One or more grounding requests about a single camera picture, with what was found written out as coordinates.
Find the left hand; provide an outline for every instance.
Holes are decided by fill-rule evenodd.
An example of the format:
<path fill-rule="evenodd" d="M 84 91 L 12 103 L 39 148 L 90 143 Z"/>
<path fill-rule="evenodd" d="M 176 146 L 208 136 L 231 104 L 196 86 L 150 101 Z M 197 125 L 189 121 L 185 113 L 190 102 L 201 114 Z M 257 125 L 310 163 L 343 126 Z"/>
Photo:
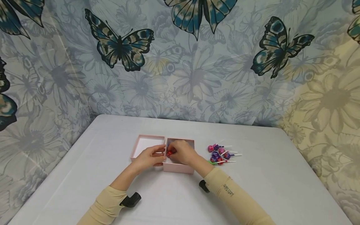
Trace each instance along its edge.
<path fill-rule="evenodd" d="M 162 166 L 162 163 L 166 159 L 164 156 L 165 146 L 166 145 L 162 144 L 146 148 L 131 163 L 132 166 L 135 167 L 139 173 L 152 166 Z"/>

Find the butterfly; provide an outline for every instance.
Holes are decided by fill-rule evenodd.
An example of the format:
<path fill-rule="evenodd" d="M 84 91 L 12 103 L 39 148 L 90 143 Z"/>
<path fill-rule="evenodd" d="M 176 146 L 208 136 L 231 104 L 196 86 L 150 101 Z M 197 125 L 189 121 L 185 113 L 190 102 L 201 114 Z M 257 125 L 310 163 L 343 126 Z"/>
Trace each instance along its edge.
<path fill-rule="evenodd" d="M 217 29 L 215 30 L 214 34 L 212 34 L 210 27 L 206 25 L 200 26 L 200 39 L 203 41 L 207 40 L 212 45 L 218 42 L 220 42 L 221 44 L 226 43 L 224 33 L 221 30 Z"/>
<path fill-rule="evenodd" d="M 109 26 L 88 9 L 85 9 L 85 18 L 90 24 L 92 35 L 99 41 L 98 52 L 110 68 L 114 68 L 119 59 L 126 71 L 140 71 L 140 67 L 145 64 L 142 53 L 149 52 L 150 43 L 154 40 L 154 31 L 142 29 L 121 39 L 121 36 L 117 36 Z"/>
<path fill-rule="evenodd" d="M 215 34 L 216 26 L 230 13 L 238 0 L 164 0 L 172 8 L 172 22 L 178 28 L 192 33 L 198 40 L 203 16 Z"/>
<path fill-rule="evenodd" d="M 30 39 L 22 27 L 14 9 L 32 19 L 40 27 L 43 27 L 41 14 L 44 1 L 45 0 L 0 0 L 0 29 L 10 35 L 24 35 Z"/>
<path fill-rule="evenodd" d="M 289 43 L 284 23 L 278 17 L 271 17 L 265 25 L 265 34 L 259 44 L 264 50 L 256 54 L 251 69 L 262 76 L 274 68 L 271 78 L 275 78 L 285 67 L 288 59 L 295 57 L 303 48 L 310 45 L 314 38 L 310 34 L 301 35 Z"/>
<path fill-rule="evenodd" d="M 360 14 L 360 0 L 352 0 L 352 12 L 354 14 Z M 360 44 L 360 16 L 350 24 L 347 33 Z"/>
<path fill-rule="evenodd" d="M 183 57 L 185 49 L 180 45 L 172 46 L 163 51 L 156 50 L 155 53 L 149 53 L 146 56 L 145 70 L 154 75 L 170 75 L 175 70 L 175 63 L 180 63 L 180 59 Z"/>
<path fill-rule="evenodd" d="M 4 62 L 0 57 L 0 131 L 17 121 L 15 113 L 18 106 L 9 96 L 2 94 L 10 88 L 10 82 L 5 76 Z"/>
<path fill-rule="evenodd" d="M 43 28 L 35 26 L 30 19 L 24 19 L 21 22 L 23 23 L 24 27 L 27 28 L 29 34 L 33 37 L 42 36 L 45 38 L 52 38 L 54 35 L 63 35 L 62 32 L 58 30 L 54 25 L 46 22 L 42 22 Z"/>
<path fill-rule="evenodd" d="M 309 57 L 302 51 L 284 67 L 284 79 L 291 77 L 292 82 L 305 84 L 312 81 L 315 75 L 322 75 L 339 63 L 340 58 L 334 54 Z"/>

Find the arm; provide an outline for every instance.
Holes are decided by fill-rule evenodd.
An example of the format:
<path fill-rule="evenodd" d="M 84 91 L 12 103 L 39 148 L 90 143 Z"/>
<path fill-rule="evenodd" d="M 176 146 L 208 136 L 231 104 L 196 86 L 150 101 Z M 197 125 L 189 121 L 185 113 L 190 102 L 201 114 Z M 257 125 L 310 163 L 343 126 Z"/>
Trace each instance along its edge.
<path fill-rule="evenodd" d="M 220 168 L 199 156 L 185 141 L 175 141 L 169 149 L 172 159 L 193 167 L 205 179 L 207 188 L 218 196 L 243 225 L 275 225 L 262 207 Z"/>
<path fill-rule="evenodd" d="M 126 191 L 133 180 L 152 166 L 161 166 L 165 160 L 165 145 L 145 149 L 125 170 L 96 198 L 90 209 L 77 225 L 109 225 L 124 207 L 120 203 L 126 198 Z"/>

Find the hand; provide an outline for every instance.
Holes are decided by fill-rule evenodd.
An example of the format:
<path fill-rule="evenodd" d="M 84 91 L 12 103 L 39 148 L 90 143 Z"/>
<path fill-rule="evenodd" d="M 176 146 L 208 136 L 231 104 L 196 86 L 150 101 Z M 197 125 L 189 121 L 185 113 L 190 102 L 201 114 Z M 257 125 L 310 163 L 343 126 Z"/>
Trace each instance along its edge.
<path fill-rule="evenodd" d="M 146 148 L 138 157 L 136 157 L 130 166 L 135 168 L 138 173 L 141 173 L 152 166 L 162 166 L 162 163 L 166 159 L 164 156 L 165 146 L 166 145 L 162 144 Z"/>
<path fill-rule="evenodd" d="M 195 149 L 184 140 L 171 142 L 167 150 L 174 152 L 174 154 L 170 155 L 170 159 L 174 159 L 186 165 L 189 165 L 190 162 L 194 161 L 194 159 L 199 156 Z"/>

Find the forearm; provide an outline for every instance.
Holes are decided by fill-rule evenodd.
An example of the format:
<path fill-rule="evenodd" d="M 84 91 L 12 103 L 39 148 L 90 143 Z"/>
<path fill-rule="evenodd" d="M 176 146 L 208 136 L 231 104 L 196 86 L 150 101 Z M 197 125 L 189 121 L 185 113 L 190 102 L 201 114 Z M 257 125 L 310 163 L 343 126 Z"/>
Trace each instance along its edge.
<path fill-rule="evenodd" d="M 77 225 L 109 225 L 124 207 L 120 203 L 126 198 L 126 191 L 139 174 L 131 164 L 96 198 L 90 209 Z"/>
<path fill-rule="evenodd" d="M 215 167 L 211 165 L 206 159 L 197 155 L 189 164 L 200 176 L 206 177 Z"/>
<path fill-rule="evenodd" d="M 208 189 L 224 201 L 241 224 L 275 225 L 262 207 L 221 169 L 213 169 L 204 179 Z"/>

